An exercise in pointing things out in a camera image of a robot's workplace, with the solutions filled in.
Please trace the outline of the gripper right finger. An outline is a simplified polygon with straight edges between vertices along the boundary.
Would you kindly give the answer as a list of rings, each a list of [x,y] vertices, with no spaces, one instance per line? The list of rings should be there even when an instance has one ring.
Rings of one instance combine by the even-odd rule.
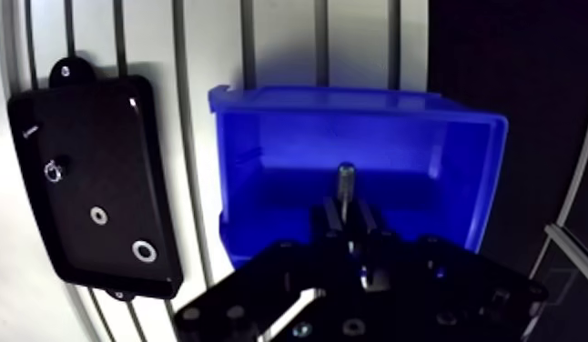
[[[357,200],[351,230],[370,297],[366,331],[403,341],[526,341],[547,289],[451,241],[406,240]]]

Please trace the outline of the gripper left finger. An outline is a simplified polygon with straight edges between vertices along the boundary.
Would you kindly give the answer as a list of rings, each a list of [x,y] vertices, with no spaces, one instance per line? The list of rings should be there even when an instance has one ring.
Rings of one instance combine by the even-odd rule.
[[[255,341],[300,297],[319,289],[326,297],[352,293],[352,257],[341,211],[327,198],[309,211],[307,244],[279,240],[175,314],[181,341]]]

